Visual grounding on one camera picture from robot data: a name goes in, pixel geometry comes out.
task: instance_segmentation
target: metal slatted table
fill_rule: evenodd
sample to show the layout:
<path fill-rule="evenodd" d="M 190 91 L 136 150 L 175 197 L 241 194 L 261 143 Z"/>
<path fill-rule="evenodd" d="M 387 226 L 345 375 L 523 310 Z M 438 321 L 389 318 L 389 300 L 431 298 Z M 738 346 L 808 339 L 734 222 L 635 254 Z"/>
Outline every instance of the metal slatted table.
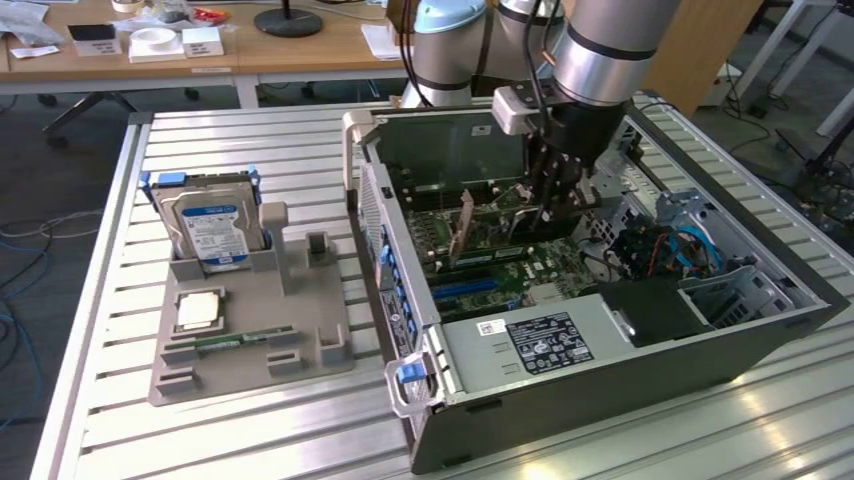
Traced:
<path fill-rule="evenodd" d="M 639 105 L 649 103 L 638 97 Z M 32 478 L 413 478 L 342 192 L 341 118 L 354 104 L 156 114 L 131 125 Z M 854 262 L 681 117 L 659 128 L 834 287 Z M 655 147 L 645 162 L 688 185 Z M 170 242 L 138 191 L 140 170 L 255 164 L 266 201 L 290 205 L 286 236 L 337 242 L 358 357 L 353 372 L 155 408 L 146 402 Z M 734 382 L 419 478 L 814 478 L 854 475 L 854 309 Z"/>

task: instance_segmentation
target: blue network cable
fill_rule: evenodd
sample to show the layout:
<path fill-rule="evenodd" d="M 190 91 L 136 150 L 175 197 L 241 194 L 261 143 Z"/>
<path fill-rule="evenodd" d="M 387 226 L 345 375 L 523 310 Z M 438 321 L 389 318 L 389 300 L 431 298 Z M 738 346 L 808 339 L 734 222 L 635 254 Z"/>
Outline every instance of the blue network cable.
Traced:
<path fill-rule="evenodd" d="M 4 315 L 2 313 L 0 313 L 0 321 L 7 322 L 11 325 L 11 327 L 18 330 L 18 335 L 24 340 L 27 353 L 30 353 L 30 359 L 32 360 L 32 368 L 36 371 L 36 388 L 32 391 L 30 402 L 22 405 L 22 407 L 18 409 L 15 414 L 12 414 L 12 416 L 6 420 L 6 422 L 0 424 L 0 433 L 2 433 L 3 430 L 6 430 L 6 427 L 8 427 L 10 424 L 22 416 L 24 416 L 24 414 L 27 414 L 27 412 L 36 406 L 36 402 L 39 401 L 39 397 L 42 396 L 43 378 L 42 378 L 42 370 L 39 369 L 39 357 L 36 356 L 36 349 L 32 346 L 32 341 L 30 340 L 30 335 L 27 334 L 27 330 L 24 330 L 24 327 L 22 326 L 22 324 L 18 323 L 18 321 L 11 316 Z"/>
<path fill-rule="evenodd" d="M 48 256 L 48 252 L 46 252 L 44 250 L 39 250 L 39 249 L 35 249 L 35 248 L 19 247 L 16 245 L 10 245 L 6 242 L 0 242 L 0 247 L 8 248 L 10 250 L 15 250 L 16 252 L 22 252 L 22 253 L 36 253 L 42 257 L 44 257 L 43 267 L 42 267 L 42 271 L 39 272 L 39 275 L 36 275 L 36 277 L 23 287 L 20 287 L 12 293 L 7 293 L 6 295 L 3 295 L 0 297 L 0 300 L 8 300 L 10 298 L 12 298 L 12 297 L 20 295 L 22 293 L 24 293 L 24 291 L 30 287 L 32 287 L 39 280 L 42 280 L 42 277 L 44 277 L 44 274 L 48 273 L 48 268 L 51 267 L 51 257 Z"/>

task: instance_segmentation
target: blue memory slot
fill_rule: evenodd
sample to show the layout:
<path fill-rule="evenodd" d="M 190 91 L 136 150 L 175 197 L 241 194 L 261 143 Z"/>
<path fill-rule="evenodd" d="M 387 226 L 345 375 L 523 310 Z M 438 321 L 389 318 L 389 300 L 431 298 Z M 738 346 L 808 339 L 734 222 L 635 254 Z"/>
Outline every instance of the blue memory slot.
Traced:
<path fill-rule="evenodd" d="M 466 295 L 469 293 L 489 292 L 498 288 L 498 281 L 481 280 L 479 282 L 465 283 L 462 285 L 454 285 L 451 287 L 437 288 L 433 291 L 433 298 L 437 300 L 442 298 L 455 297 L 458 295 Z"/>

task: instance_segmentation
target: blue hard drive label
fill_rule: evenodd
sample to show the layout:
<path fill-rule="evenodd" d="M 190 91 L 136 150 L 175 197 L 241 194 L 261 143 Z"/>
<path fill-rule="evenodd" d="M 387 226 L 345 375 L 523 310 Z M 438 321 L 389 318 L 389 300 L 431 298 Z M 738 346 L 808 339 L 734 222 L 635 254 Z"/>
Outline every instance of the blue hard drive label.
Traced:
<path fill-rule="evenodd" d="M 182 216 L 199 260 L 230 269 L 247 259 L 250 249 L 243 230 L 235 225 L 241 219 L 235 205 L 187 208 Z"/>
<path fill-rule="evenodd" d="M 590 347 L 566 312 L 509 323 L 507 333 L 531 375 L 593 360 Z"/>

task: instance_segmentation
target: lamp base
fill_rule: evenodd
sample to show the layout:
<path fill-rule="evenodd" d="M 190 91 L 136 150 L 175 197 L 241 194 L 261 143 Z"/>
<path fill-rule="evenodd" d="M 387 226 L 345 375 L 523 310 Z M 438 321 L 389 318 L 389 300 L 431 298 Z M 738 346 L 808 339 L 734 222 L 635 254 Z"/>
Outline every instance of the lamp base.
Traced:
<path fill-rule="evenodd" d="M 314 35 L 323 28 L 323 19 L 306 10 L 291 9 L 291 18 L 285 18 L 281 8 L 255 16 L 255 27 L 277 37 L 299 38 Z"/>

